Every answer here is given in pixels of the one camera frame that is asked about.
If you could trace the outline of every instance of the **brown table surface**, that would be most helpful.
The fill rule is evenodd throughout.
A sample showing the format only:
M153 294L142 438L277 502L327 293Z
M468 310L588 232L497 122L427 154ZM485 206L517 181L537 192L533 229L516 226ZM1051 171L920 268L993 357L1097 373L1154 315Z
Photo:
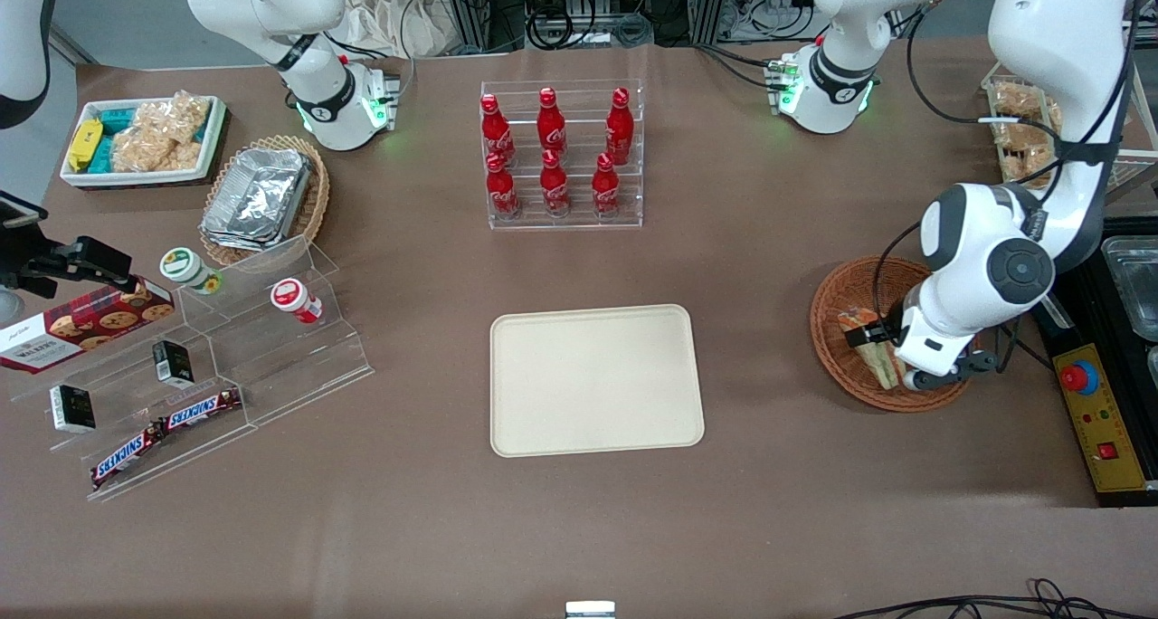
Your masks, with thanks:
M983 39L918 53L936 101L974 104L992 60ZM647 88L643 229L489 230L479 81L624 73ZM1053 376L1028 356L909 417L850 399L813 354L807 308L830 268L880 251L950 183L997 178L989 131L926 111L901 45L868 111L835 137L771 117L756 88L691 50L521 51L423 61L418 74L397 131L323 152L334 193L318 244L343 268L338 296L376 375L104 504L85 501L75 459L46 452L42 413L3 405L0 606L516 618L610 598L628 618L822 619L1025 594L1026 579L1048 576L1104 605L1158 610L1158 510L1092 508ZM270 68L83 67L78 80L81 102L218 95L234 113L226 154L303 133ZM167 248L198 245L205 193L53 182L46 231L98 236L155 277ZM492 452L496 317L659 302L691 314L698 445Z

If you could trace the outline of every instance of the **clear acrylic shelf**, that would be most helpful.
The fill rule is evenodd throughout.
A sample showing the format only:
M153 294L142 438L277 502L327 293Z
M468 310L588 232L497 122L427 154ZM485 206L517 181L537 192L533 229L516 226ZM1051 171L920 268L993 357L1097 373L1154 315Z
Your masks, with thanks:
M13 400L49 407L49 389L74 385L89 392L96 429L88 434L53 433L50 450L79 458L78 491L91 491L90 467L116 451L156 418L170 415L236 385L241 408L223 410L184 430L169 434L97 492L109 500L257 430L302 405L372 375L358 331L342 317L328 277L337 272L329 257L305 238L294 238L221 268L214 296L176 290L182 314L122 336L39 375L5 370ZM269 302L278 280L296 277L322 301L324 312L312 325L280 312ZM154 342L188 348L197 384L178 391L156 378ZM45 422L50 426L51 410Z
M535 119L538 116L538 90L555 88L558 106L567 120L567 154L563 169L567 174L571 214L551 219L543 202L538 174L542 148ZM631 156L628 164L615 167L620 176L620 214L601 220L595 215L592 176L595 159L607 146L607 113L611 109L611 91L625 87L631 93L629 109L636 120ZM515 192L522 206L518 219L505 220L494 214L486 196L486 142L479 133L483 153L483 196L491 230L600 230L600 228L642 227L644 222L644 83L639 79L601 79L580 81L493 81L483 82L482 94L493 94L511 124L515 156L507 170L514 178ZM482 112L479 111L479 125Z

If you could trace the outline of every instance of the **wicker basket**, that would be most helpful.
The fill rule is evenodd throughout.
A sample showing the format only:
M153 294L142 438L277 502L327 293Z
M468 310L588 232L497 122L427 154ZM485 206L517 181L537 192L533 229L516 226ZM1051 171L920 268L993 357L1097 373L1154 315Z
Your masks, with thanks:
M309 157L312 162L312 169L309 172L309 182L307 183L306 194L301 199L301 207L298 207L298 215L294 218L293 228L290 230L290 236L306 235L306 238L314 241L317 236L317 231L322 228L322 219L325 215L327 202L330 202L330 176L325 172L325 164L322 164L322 156L318 156L317 149L309 145L306 140L296 137L267 137L265 139L258 139L257 141L245 146L241 150L247 148L270 148L273 150L280 150L285 148L293 148L301 153L302 156ZM213 204L213 199L217 197L218 190L221 187L221 180L225 179L226 171L233 165L233 162L240 156L241 150L229 157L225 167L218 174L218 177L213 182L213 189L210 190L208 198L205 201L205 209L208 211L210 206ZM245 259L248 256L257 251L244 251L241 248L225 248L225 245L218 245L212 243L207 236L201 235L201 244L205 245L205 251L208 252L210 257L217 264L227 267L229 264L236 264L241 259Z
M844 331L836 322L836 316L852 307L872 309L872 278L877 259L880 257L860 257L841 264L828 273L816 290L816 296L812 299L808 323L820 363L841 389L877 408L917 413L944 407L965 392L968 381L944 385L935 391L909 391L904 385L884 391L860 355L844 340ZM881 268L879 290L882 314L925 277L929 277L929 268L921 264L894 257L886 259Z

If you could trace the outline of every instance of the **red button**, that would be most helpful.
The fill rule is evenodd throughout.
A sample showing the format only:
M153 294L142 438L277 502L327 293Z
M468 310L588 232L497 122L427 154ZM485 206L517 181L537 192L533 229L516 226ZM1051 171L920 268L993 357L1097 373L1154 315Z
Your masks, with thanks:
M1067 391L1080 392L1090 383L1090 376L1078 364L1068 364L1068 367L1062 368L1061 376L1062 385Z
M1117 447L1114 447L1113 442L1098 442L1098 458L1100 459L1117 458Z

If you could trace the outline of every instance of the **walkers cookie box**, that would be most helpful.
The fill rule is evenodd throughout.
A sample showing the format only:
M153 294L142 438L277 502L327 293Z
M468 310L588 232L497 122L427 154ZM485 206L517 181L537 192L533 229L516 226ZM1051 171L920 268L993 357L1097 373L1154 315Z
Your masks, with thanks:
M171 294L144 277L137 277L133 293L102 286L68 304L0 330L0 364L42 371L164 318L173 310Z

